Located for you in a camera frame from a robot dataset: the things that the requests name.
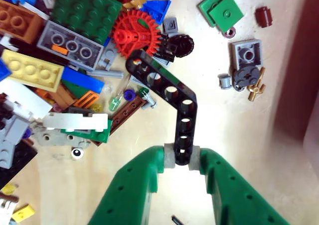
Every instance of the gray connector piece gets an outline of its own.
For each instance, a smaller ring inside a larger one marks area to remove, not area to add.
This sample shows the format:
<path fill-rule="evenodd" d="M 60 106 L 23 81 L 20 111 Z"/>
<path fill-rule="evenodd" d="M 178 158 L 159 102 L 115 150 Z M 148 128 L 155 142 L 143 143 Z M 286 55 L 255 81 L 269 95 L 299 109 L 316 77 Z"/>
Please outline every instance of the gray connector piece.
<path fill-rule="evenodd" d="M 102 45 L 52 21 L 46 23 L 37 47 L 86 71 L 95 70 L 103 51 Z"/>
<path fill-rule="evenodd" d="M 93 77 L 112 77 L 112 78 L 123 78 L 124 77 L 124 72 L 122 71 L 115 71 L 115 70 L 110 70 L 110 71 L 105 71 L 105 70 L 98 70 L 96 69 L 93 72 L 87 72 L 88 76 L 93 76 Z"/>
<path fill-rule="evenodd" d="M 41 123 L 33 122 L 30 125 L 32 137 L 41 146 L 64 146 L 87 148 L 91 142 L 84 138 L 61 133 L 59 129 L 47 130 Z"/>
<path fill-rule="evenodd" d="M 115 43 L 110 40 L 103 49 L 98 65 L 109 71 L 117 55 L 118 53 L 117 49 L 115 48 Z"/>

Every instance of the yellow lego piece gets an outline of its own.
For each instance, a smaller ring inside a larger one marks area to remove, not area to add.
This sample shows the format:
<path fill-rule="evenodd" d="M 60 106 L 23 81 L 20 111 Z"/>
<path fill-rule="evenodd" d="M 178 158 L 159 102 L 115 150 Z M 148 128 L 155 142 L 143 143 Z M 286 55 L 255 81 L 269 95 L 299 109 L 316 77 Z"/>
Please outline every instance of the yellow lego piece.
<path fill-rule="evenodd" d="M 1 58 L 12 72 L 9 78 L 28 86 L 56 92 L 63 66 L 7 49 L 3 51 Z"/>
<path fill-rule="evenodd" d="M 27 206 L 24 206 L 23 208 L 15 211 L 12 214 L 12 218 L 17 223 L 19 223 L 19 222 L 31 217 L 34 213 L 35 213 L 35 211 L 33 210 L 33 208 L 30 205 L 27 205 Z"/>

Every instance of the gray lego brick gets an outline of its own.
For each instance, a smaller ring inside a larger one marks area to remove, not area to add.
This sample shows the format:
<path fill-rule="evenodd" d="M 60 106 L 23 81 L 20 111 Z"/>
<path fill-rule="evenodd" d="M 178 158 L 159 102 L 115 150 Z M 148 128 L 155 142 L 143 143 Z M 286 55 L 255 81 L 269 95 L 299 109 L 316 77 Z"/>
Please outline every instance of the gray lego brick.
<path fill-rule="evenodd" d="M 53 45 L 67 49 L 67 54 L 52 50 Z M 65 58 L 70 64 L 86 71 L 95 70 L 103 51 L 102 45 L 52 21 L 46 23 L 37 47 Z"/>
<path fill-rule="evenodd" d="M 239 70 L 246 66 L 263 66 L 262 43 L 259 39 L 231 44 L 233 67 Z"/>

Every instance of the gray technic connector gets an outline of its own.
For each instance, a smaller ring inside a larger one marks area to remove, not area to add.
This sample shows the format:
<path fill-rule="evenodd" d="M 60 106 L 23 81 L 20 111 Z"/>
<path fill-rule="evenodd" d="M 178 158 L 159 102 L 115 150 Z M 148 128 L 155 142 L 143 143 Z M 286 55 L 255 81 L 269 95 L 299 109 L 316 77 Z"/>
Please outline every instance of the gray technic connector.
<path fill-rule="evenodd" d="M 87 72 L 86 75 L 93 76 L 93 77 L 112 77 L 112 78 L 123 78 L 124 72 L 122 71 L 105 71 L 105 70 L 98 70 L 96 69 L 93 72 Z"/>
<path fill-rule="evenodd" d="M 36 46 L 86 71 L 95 70 L 103 51 L 102 45 L 52 21 L 46 23 Z"/>
<path fill-rule="evenodd" d="M 222 90 L 230 89 L 231 86 L 231 77 L 227 74 L 223 74 L 218 76 L 219 78 L 219 86 Z"/>
<path fill-rule="evenodd" d="M 117 55 L 115 43 L 110 40 L 102 52 L 98 65 L 109 71 Z"/>

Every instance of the orange lego brick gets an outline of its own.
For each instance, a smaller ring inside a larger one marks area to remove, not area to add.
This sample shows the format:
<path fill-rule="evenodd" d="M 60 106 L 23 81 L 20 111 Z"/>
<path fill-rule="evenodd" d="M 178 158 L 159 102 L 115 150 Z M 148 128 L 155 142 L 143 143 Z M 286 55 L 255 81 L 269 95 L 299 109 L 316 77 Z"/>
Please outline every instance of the orange lego brick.
<path fill-rule="evenodd" d="M 36 13 L 0 0 L 1 33 L 9 33 L 16 38 L 31 44 L 42 27 L 43 19 Z"/>
<path fill-rule="evenodd" d="M 62 54 L 64 54 L 64 55 L 67 55 L 67 54 L 68 54 L 68 49 L 63 48 L 63 47 L 59 47 L 58 45 L 55 45 L 55 44 L 52 45 L 51 49 L 52 49 L 53 51 L 62 53 Z"/>
<path fill-rule="evenodd" d="M 93 92 L 93 91 L 88 91 L 84 96 L 82 96 L 76 103 L 73 105 L 75 107 L 80 107 L 80 108 L 85 108 L 87 109 L 90 107 L 95 101 L 99 99 L 99 94 Z"/>

